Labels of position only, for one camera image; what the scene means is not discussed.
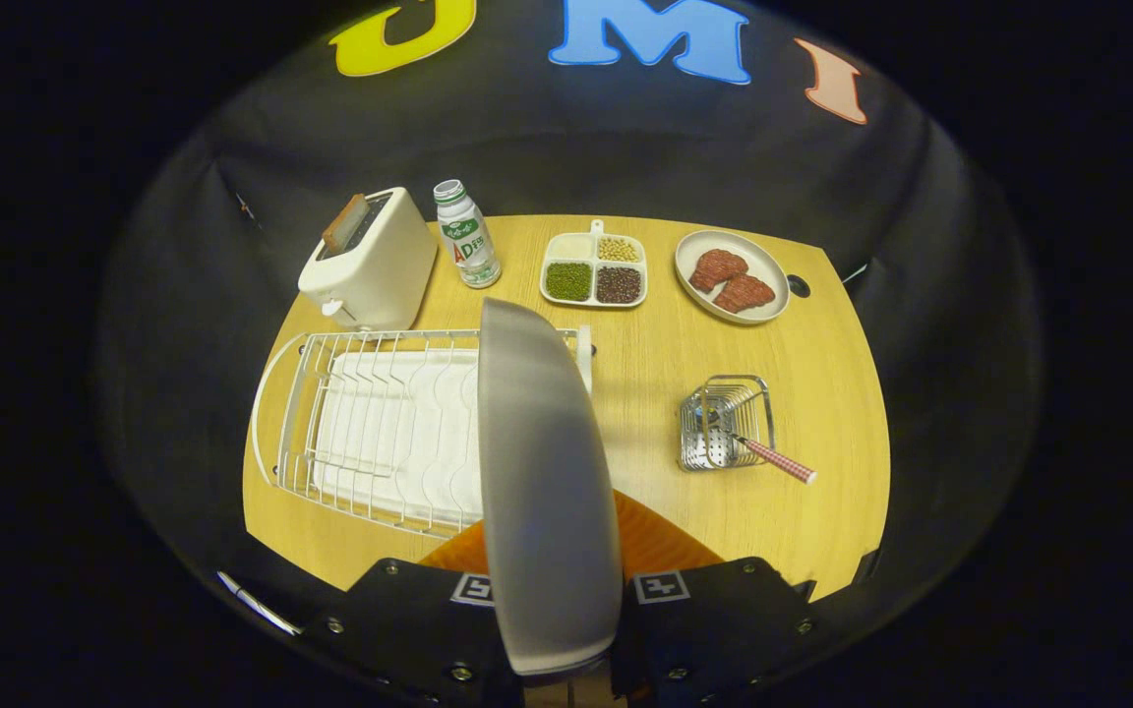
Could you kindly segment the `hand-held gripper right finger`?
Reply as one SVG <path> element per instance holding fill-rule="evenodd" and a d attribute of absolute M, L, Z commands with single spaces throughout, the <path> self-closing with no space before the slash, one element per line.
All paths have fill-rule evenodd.
<path fill-rule="evenodd" d="M 755 707 L 804 658 L 818 614 L 767 560 L 723 560 L 615 493 L 624 602 L 611 690 L 628 707 Z"/>

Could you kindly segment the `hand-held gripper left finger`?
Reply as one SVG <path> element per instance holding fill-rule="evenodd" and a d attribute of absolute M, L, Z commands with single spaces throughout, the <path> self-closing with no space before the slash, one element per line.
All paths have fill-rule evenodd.
<path fill-rule="evenodd" d="M 409 558 L 399 530 L 360 520 L 331 546 L 351 585 L 303 624 L 310 656 L 392 707 L 523 707 L 492 602 L 484 524 Z"/>

